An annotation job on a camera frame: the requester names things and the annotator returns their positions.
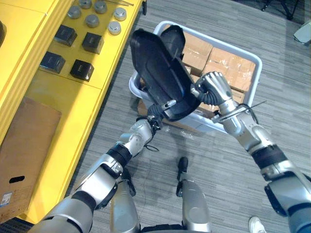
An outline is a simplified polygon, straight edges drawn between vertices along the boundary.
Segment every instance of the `chair leg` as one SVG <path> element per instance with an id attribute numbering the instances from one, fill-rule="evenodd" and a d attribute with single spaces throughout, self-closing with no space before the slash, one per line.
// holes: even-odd
<path id="1" fill-rule="evenodd" d="M 261 9 L 261 11 L 265 11 L 271 2 L 272 2 L 272 0 L 267 0 L 265 6 Z"/>
<path id="2" fill-rule="evenodd" d="M 288 20 L 292 20 L 293 17 L 294 17 L 294 13 L 295 13 L 296 7 L 298 5 L 298 0 L 296 0 L 296 2 L 295 2 L 294 9 L 293 9 L 292 13 L 289 11 L 288 7 L 286 6 L 285 0 L 281 0 L 281 4 L 282 4 L 282 6 L 283 6 L 283 8 L 284 8 L 284 10 L 286 12 L 286 18 Z"/>

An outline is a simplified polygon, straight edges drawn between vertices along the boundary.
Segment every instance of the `white shoe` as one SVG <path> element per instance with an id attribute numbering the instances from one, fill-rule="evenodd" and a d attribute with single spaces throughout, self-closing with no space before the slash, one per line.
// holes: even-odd
<path id="1" fill-rule="evenodd" d="M 250 233 L 267 233 L 260 219 L 256 216 L 248 220 L 248 227 Z"/>

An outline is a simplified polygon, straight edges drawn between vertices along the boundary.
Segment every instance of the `floor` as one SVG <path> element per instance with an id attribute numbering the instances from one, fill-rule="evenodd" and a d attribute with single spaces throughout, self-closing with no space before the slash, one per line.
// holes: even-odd
<path id="1" fill-rule="evenodd" d="M 147 15 L 140 15 L 134 29 L 152 31 L 159 22 L 170 20 L 258 55 L 263 69 L 253 104 L 266 102 L 254 111 L 287 157 L 311 175 L 310 48 L 293 39 L 301 24 L 239 2 L 148 1 Z M 128 89 L 132 73 L 131 52 L 126 46 L 68 193 L 135 122 L 138 100 Z M 175 195 L 176 164 L 187 156 L 189 173 L 206 195 L 214 232 L 247 233 L 253 215 L 260 217 L 268 233 L 289 232 L 287 219 L 270 206 L 258 167 L 233 137 L 165 125 L 151 145 L 160 152 L 144 150 L 128 164 L 142 227 L 181 222 L 182 200 Z M 0 232 L 22 230 L 0 228 Z M 109 232 L 108 207 L 94 213 L 91 233 L 99 232 Z"/>

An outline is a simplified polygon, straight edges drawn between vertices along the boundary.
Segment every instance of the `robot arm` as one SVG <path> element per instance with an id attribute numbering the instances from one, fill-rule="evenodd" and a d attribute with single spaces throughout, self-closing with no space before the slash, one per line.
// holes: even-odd
<path id="1" fill-rule="evenodd" d="M 139 119 L 90 167 L 73 194 L 59 202 L 29 233 L 88 233 L 94 210 L 109 203 L 118 188 L 116 179 L 129 160 L 153 138 L 156 124 L 154 116 Z"/>
<path id="2" fill-rule="evenodd" d="M 265 192 L 274 210 L 288 216 L 292 233 L 311 232 L 311 182 L 287 159 L 270 134 L 254 120 L 251 110 L 237 105 L 218 72 L 203 75 L 191 88 L 200 101 L 219 106 L 213 122 L 223 124 L 253 157 L 266 181 Z"/>

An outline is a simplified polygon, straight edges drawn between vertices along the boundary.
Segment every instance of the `plastic crate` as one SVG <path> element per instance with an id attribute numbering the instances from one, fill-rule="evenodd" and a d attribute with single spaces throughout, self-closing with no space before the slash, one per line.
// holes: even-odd
<path id="1" fill-rule="evenodd" d="M 243 103 L 246 103 L 247 105 L 252 106 L 253 99 L 254 99 L 255 92 L 256 92 L 256 88 L 257 88 L 257 84 L 259 82 L 259 76 L 260 76 L 261 69 L 262 69 L 262 61 L 258 56 L 254 55 L 250 52 L 247 52 L 245 50 L 242 50 L 240 48 L 237 48 L 231 44 L 225 43 L 221 40 L 215 39 L 215 38 L 210 37 L 208 35 L 204 35 L 204 34 L 199 33 L 193 29 L 187 28 L 185 26 L 179 25 L 179 24 L 171 22 L 171 21 L 163 21 L 163 22 L 159 23 L 154 30 L 154 34 L 160 35 L 162 33 L 164 27 L 167 24 L 178 25 L 185 32 L 188 32 L 188 33 L 190 33 L 190 34 L 192 34 L 198 38 L 201 38 L 202 40 L 209 42 L 214 47 L 220 48 L 222 50 L 225 50 L 227 52 L 230 52 L 232 54 L 235 54 L 237 56 L 240 56 L 242 58 L 245 58 L 247 60 L 254 62 L 256 64 L 255 71 L 253 73 L 253 77 L 251 80 L 251 85 L 250 85 L 249 91 L 245 93 L 245 97 L 244 97 L 244 101 L 243 101 Z M 139 90 L 138 87 L 139 87 L 139 75 L 136 71 L 134 71 L 134 73 L 131 76 L 130 81 L 129 81 L 130 91 L 135 96 L 141 98 L 143 100 L 144 104 L 146 105 L 146 107 L 148 108 L 153 103 L 151 102 L 147 93 Z M 184 125 L 188 125 L 188 126 L 194 128 L 198 131 L 201 131 L 201 132 L 210 132 L 213 130 L 218 130 L 218 131 L 222 131 L 222 132 L 226 133 L 222 124 L 220 124 L 220 123 L 215 124 L 210 119 L 201 116 L 199 113 L 196 113 L 196 111 L 194 111 L 193 113 L 191 113 L 187 117 L 179 120 L 178 122 L 180 122 L 181 124 L 184 124 Z"/>

